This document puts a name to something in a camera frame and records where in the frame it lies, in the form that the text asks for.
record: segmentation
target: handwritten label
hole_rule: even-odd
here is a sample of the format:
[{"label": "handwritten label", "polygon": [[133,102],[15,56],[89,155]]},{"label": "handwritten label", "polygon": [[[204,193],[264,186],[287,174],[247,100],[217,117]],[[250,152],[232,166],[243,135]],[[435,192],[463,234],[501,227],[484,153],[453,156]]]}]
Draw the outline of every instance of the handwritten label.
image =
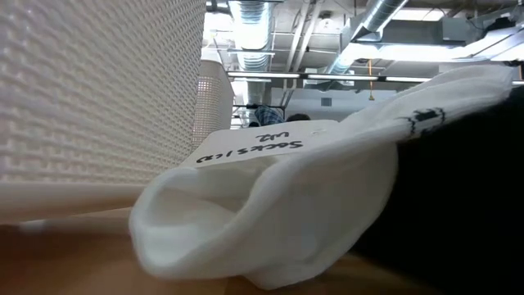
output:
[{"label": "handwritten label", "polygon": [[327,143],[331,120],[297,121],[210,134],[181,167],[201,167],[300,152]]}]

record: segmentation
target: wooden desk surface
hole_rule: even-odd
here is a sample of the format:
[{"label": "wooden desk surface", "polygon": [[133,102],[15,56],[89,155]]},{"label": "wooden desk surface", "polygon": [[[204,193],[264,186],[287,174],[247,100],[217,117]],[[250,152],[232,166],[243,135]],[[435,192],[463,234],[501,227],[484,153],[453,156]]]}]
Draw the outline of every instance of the wooden desk surface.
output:
[{"label": "wooden desk surface", "polygon": [[[236,277],[162,281],[142,271],[125,229],[126,218],[81,218],[69,227],[28,233],[0,226],[0,294],[434,294],[400,275],[347,255],[319,277],[265,292]],[[90,226],[82,226],[87,221]],[[106,226],[105,234],[92,229]]]}]

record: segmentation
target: metal duct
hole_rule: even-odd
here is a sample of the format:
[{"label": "metal duct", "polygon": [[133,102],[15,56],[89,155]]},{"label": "metal duct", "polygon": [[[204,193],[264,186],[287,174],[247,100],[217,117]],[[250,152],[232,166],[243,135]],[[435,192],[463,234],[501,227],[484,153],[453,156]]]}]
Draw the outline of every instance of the metal duct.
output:
[{"label": "metal duct", "polygon": [[[351,28],[351,41],[364,35],[384,29],[397,11],[408,2],[408,0],[369,0],[366,11],[360,16],[361,21]],[[326,70],[327,74],[345,74],[353,63],[353,46],[350,43],[337,59]]]},{"label": "metal duct", "polygon": [[[237,48],[268,50],[272,4],[259,1],[230,1],[229,7],[235,20],[235,44]],[[242,70],[268,70],[270,56],[267,54],[239,52],[237,57]],[[262,102],[264,90],[264,83],[248,82],[248,102]]]}]

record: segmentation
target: black object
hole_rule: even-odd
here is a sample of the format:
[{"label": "black object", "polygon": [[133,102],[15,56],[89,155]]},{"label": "black object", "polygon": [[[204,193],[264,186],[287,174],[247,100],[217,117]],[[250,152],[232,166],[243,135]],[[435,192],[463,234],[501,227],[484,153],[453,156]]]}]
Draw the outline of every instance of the black object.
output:
[{"label": "black object", "polygon": [[524,88],[398,145],[390,199],[352,251],[446,293],[523,293]]},{"label": "black object", "polygon": [[248,110],[255,110],[257,108],[259,108],[259,105],[257,105],[257,104],[254,104],[254,103],[253,104],[246,104],[246,109],[248,109]]},{"label": "black object", "polygon": [[295,114],[295,115],[289,116],[286,122],[294,122],[296,120],[311,120],[311,118],[309,118],[309,116],[307,116],[306,114]]}]

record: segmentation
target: white textured panel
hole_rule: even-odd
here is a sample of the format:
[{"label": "white textured panel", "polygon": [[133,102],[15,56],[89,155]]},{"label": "white textured panel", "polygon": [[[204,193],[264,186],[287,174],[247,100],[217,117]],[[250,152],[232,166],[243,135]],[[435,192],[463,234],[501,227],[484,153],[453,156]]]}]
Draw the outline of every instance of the white textured panel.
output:
[{"label": "white textured panel", "polygon": [[0,184],[146,184],[192,149],[205,1],[0,2]]},{"label": "white textured panel", "polygon": [[193,150],[210,133],[229,129],[234,97],[233,87],[222,65],[216,61],[202,61],[193,126]]}]

